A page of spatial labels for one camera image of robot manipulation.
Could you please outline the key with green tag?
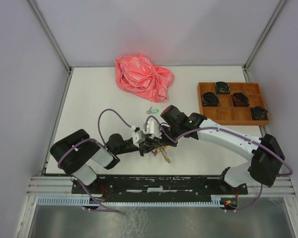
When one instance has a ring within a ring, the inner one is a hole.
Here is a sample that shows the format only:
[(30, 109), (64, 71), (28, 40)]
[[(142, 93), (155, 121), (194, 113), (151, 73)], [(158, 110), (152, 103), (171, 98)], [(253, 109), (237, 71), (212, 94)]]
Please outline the key with green tag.
[(159, 109), (154, 109), (153, 107), (150, 107), (147, 111), (146, 111), (146, 113), (148, 114), (148, 115), (150, 115), (150, 114), (156, 114), (156, 113), (158, 113), (159, 112)]

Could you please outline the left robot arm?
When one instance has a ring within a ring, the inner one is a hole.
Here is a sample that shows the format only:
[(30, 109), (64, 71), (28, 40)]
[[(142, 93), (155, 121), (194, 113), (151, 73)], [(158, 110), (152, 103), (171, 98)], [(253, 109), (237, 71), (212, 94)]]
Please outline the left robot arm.
[(141, 131), (136, 128), (130, 139), (124, 140), (120, 134), (115, 133), (102, 145), (84, 129), (80, 129), (56, 142), (50, 148), (50, 154), (66, 175), (81, 181), (88, 193), (96, 193), (100, 181), (96, 172), (87, 164), (88, 161), (92, 160), (110, 170), (120, 162), (118, 155), (139, 152), (143, 156), (159, 146), (160, 139), (162, 135), (157, 129)]

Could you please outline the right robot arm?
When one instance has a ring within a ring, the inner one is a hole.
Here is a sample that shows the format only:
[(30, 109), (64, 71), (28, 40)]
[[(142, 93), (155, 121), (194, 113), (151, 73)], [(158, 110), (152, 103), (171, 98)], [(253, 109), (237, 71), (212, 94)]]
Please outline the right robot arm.
[(253, 180), (272, 186), (280, 176), (285, 156), (274, 136), (242, 134), (198, 113), (186, 116), (173, 105), (167, 107), (160, 116), (167, 123), (162, 131), (168, 140), (177, 143), (180, 138), (186, 137), (210, 142), (247, 160), (222, 172), (218, 181), (218, 188), (222, 193), (229, 194), (241, 184)]

